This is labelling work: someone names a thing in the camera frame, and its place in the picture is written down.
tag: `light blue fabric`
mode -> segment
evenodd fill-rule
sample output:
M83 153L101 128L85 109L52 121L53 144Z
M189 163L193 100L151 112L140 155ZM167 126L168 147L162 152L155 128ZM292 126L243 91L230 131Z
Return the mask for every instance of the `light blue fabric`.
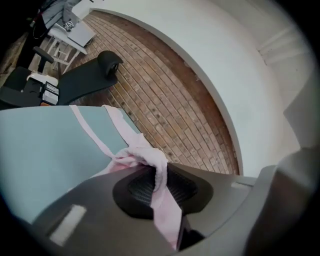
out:
M79 110L114 154L127 147L105 108L80 106ZM110 161L82 129L69 106L0 111L1 194L12 213L29 223Z

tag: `white label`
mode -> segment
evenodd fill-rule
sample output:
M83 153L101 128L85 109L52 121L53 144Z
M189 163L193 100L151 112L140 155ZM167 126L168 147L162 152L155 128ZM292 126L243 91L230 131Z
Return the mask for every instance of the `white label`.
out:
M87 209L80 205L73 205L61 224L51 234L50 240L58 246L64 246L68 238L85 215Z
M46 82L45 84L46 84L46 88L45 88L46 90L59 95L59 89L57 87L53 86L51 83L48 83L48 82Z
M53 93L51 93L48 90L44 91L44 94L42 95L42 99L44 101L49 102L49 103L54 104L54 105L56 105L57 102L58 102L58 96L53 94Z

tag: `white wall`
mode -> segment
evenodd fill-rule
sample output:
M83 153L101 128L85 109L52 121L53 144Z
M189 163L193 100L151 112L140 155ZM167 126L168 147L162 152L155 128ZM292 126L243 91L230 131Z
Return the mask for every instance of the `white wall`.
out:
M204 83L229 129L240 172L257 177L276 164L284 116L277 80L243 26L209 0L82 1L88 9L124 17L172 47Z
M315 69L305 86L284 111L302 148L320 144L320 74Z
M315 72L316 61L295 22L274 1L211 0L242 24L256 41L266 65L279 85L285 111ZM283 121L283 146L286 155L300 146L287 120Z

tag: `gray plastic panel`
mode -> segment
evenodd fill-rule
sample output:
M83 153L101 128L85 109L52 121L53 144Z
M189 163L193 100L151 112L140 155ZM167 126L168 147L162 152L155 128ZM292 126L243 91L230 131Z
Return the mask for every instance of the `gray plastic panel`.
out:
M265 252L301 220L319 186L319 156L320 148L304 148L277 165L263 210L248 239L247 254Z
M254 187L231 218L209 237L176 255L243 255L251 229L266 201L274 173L274 166L262 169ZM207 224L210 221L209 216L203 219Z
M187 215L191 228L204 236L209 236L232 216L246 199L256 181L251 177L209 172L182 164L170 163L169 166L172 170L175 168L183 169L212 185L213 197L211 201L201 212ZM243 186L232 187L234 182L239 182Z
M116 182L141 168L128 168L84 181L44 210L33 227L46 235L57 217L75 204L85 206L87 212L66 241L63 247L66 254L144 256L173 253L152 220L128 216L113 200Z

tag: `white stool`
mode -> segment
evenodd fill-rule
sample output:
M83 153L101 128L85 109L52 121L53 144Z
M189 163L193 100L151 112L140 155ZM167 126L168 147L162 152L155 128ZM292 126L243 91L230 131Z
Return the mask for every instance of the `white stool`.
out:
M48 35L51 36L51 38L44 49L46 49L49 46L49 44L51 43L51 41L53 40L52 44L49 47L49 50L47 51L47 53L50 54L52 49L57 45L57 43L59 43L59 45L56 47L56 50L52 56L54 59L53 68L55 68L57 63L61 63L61 64L66 65L66 67L63 71L63 74L68 70L68 68L70 67L72 62L75 60L75 58L79 55L80 52L85 55L88 54L85 48L83 48L79 44L75 43L70 38L68 38L68 32L57 24L53 25L53 27L50 29ZM62 44L66 45L64 51L62 50L62 47L61 47ZM67 62L68 57L69 57L73 48L76 49L76 52L72 56L70 61Z

